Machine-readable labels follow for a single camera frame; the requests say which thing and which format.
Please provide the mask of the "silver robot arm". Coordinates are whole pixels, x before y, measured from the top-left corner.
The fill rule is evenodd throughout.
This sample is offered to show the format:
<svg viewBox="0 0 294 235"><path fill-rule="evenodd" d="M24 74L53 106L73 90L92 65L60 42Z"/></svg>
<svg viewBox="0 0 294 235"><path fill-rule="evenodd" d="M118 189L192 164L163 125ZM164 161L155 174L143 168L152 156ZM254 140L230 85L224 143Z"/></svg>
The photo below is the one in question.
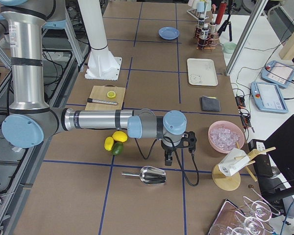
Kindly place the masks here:
<svg viewBox="0 0 294 235"><path fill-rule="evenodd" d="M1 13L8 22L14 101L1 130L20 148L39 145L49 137L73 129L125 129L131 138L155 138L165 151L165 164L184 147L189 133L180 111L156 116L148 109L75 111L51 108L44 99L42 27L64 22L63 0L3 0Z"/></svg>

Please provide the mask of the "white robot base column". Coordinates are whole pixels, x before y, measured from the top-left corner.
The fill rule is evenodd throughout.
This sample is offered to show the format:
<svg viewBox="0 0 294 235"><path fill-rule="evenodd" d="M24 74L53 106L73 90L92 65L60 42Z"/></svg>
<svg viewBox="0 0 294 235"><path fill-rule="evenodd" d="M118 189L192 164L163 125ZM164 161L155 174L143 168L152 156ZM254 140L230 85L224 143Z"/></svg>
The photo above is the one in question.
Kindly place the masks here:
<svg viewBox="0 0 294 235"><path fill-rule="evenodd" d="M117 80L122 58L115 57L108 48L98 0L79 0L80 12L91 48L86 79Z"/></svg>

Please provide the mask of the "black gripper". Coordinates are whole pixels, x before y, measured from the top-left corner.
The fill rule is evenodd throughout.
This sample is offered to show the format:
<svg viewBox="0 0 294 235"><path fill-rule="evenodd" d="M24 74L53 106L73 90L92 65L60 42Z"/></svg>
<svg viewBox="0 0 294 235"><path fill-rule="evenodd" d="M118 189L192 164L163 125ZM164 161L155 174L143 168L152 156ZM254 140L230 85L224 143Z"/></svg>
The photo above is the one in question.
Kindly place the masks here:
<svg viewBox="0 0 294 235"><path fill-rule="evenodd" d="M183 148L183 140L180 139L174 142L169 137L164 137L161 140L161 146L165 151L165 166L171 166L173 161L172 154L176 152L178 148Z"/></svg>

